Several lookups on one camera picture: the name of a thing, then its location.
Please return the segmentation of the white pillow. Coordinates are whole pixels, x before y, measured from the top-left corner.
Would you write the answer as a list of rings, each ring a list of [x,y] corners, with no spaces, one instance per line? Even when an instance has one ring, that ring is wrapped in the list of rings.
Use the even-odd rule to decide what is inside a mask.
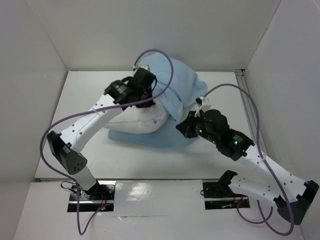
[[[128,107],[106,123],[104,128],[129,134],[148,134],[158,130],[168,117],[168,111],[156,99],[155,105],[151,107]]]

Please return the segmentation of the blue green pillowcase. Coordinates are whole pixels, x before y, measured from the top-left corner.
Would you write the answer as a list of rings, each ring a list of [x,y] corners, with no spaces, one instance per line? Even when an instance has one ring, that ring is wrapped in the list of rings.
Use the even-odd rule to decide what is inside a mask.
[[[196,141],[185,138],[177,129],[195,104],[196,98],[204,95],[208,86],[200,81],[198,74],[183,62],[174,58],[167,59],[161,53],[154,53],[143,58],[141,65],[149,65],[156,76],[157,84],[153,95],[161,93],[158,100],[168,112],[165,123],[156,131],[144,134],[124,133],[108,129],[108,138],[112,141],[129,142],[152,148],[182,148]]]

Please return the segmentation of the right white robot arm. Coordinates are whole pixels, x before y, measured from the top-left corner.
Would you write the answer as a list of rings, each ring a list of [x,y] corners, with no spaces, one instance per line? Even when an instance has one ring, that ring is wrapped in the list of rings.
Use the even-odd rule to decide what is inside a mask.
[[[187,118],[175,127],[185,138],[203,138],[216,146],[225,157],[232,159],[274,186],[248,180],[232,170],[220,178],[218,190],[223,196],[232,193],[246,195],[275,207],[278,214],[299,226],[310,208],[319,185],[305,181],[290,173],[265,153],[244,133],[230,128],[227,118],[220,111],[210,109],[190,111]]]

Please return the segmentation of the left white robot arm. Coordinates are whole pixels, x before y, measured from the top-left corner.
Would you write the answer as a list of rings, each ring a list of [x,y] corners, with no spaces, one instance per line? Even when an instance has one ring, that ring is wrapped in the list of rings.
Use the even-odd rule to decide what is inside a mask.
[[[90,114],[82,116],[68,128],[57,133],[51,131],[47,141],[52,155],[67,173],[79,184],[81,194],[88,200],[99,196],[102,187],[90,172],[88,160],[81,151],[88,141],[110,120],[126,109],[126,104],[142,101],[139,108],[155,105],[152,97],[152,84],[156,76],[148,65],[135,70],[133,76],[113,81],[99,100],[90,109]]]

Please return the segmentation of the aluminium rail frame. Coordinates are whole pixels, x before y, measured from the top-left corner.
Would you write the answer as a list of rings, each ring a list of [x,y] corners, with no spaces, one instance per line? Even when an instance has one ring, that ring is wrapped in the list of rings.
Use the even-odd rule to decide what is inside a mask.
[[[236,77],[236,81],[237,81],[238,86],[241,89],[243,89],[246,93],[249,93],[249,89],[248,89],[246,79],[245,79],[245,71],[243,69],[236,69],[235,70],[235,77]],[[249,129],[250,129],[250,134],[253,137],[253,139],[256,140],[256,138],[257,138],[257,117],[256,117],[254,106],[252,104],[252,101],[248,98],[248,96],[245,93],[243,93],[241,91],[240,94],[241,94],[245,115],[246,115],[247,122],[248,122]]]

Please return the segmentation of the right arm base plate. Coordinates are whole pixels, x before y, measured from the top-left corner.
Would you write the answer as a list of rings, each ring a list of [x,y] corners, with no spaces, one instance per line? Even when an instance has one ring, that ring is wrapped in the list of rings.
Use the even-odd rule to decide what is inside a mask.
[[[246,195],[231,191],[228,186],[215,181],[203,181],[200,194],[204,198],[206,210],[228,210],[239,208],[250,208],[250,201]]]

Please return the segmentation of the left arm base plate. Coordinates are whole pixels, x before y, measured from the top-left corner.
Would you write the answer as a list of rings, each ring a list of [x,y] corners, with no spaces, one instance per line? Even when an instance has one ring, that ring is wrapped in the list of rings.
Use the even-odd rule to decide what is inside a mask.
[[[101,180],[99,184],[100,189],[94,196],[89,196],[80,189],[79,212],[94,213],[99,208],[101,212],[114,211],[116,182]],[[78,202],[76,184],[72,181],[63,181],[60,187],[70,191],[67,212],[76,213]]]

